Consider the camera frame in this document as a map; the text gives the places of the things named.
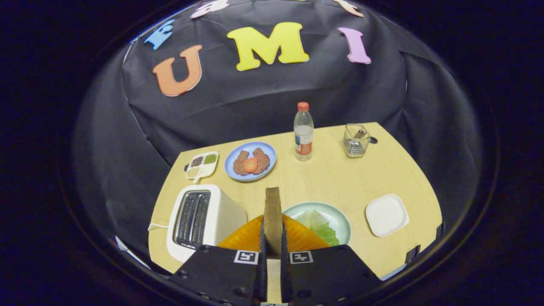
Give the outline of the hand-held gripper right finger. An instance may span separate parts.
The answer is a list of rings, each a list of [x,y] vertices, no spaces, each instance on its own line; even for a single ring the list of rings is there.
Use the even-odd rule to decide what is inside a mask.
[[[291,306],[371,303],[383,281],[346,244],[329,246],[283,215],[280,294]]]

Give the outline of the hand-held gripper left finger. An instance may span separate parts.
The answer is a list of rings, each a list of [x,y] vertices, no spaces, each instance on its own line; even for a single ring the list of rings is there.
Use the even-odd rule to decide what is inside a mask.
[[[258,306],[266,301],[267,266],[263,216],[218,246],[199,246],[169,282],[188,294],[191,306]]]

